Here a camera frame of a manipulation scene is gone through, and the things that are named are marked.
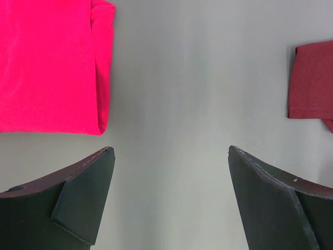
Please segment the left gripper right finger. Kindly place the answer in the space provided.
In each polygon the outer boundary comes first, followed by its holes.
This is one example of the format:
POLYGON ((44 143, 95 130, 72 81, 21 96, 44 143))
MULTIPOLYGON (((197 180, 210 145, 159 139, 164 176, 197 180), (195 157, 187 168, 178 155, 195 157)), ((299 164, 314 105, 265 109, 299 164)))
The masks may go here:
POLYGON ((228 165, 249 249, 332 249, 332 188, 237 146, 228 165))

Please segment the dark maroon t-shirt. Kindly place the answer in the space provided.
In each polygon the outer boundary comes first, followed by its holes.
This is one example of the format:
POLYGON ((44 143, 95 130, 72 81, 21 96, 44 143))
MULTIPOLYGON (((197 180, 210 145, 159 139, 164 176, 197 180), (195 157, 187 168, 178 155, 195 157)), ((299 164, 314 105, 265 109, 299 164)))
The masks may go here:
POLYGON ((332 131, 332 41, 298 46, 288 92, 289 119, 320 119, 332 131))

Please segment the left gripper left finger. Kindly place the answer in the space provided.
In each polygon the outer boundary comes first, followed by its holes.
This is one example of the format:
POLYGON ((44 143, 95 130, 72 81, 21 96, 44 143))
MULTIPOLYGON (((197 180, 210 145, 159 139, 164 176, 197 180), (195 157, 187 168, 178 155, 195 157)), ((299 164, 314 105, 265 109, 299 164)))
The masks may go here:
POLYGON ((1 249, 90 249, 115 164, 113 147, 1 193, 1 249))

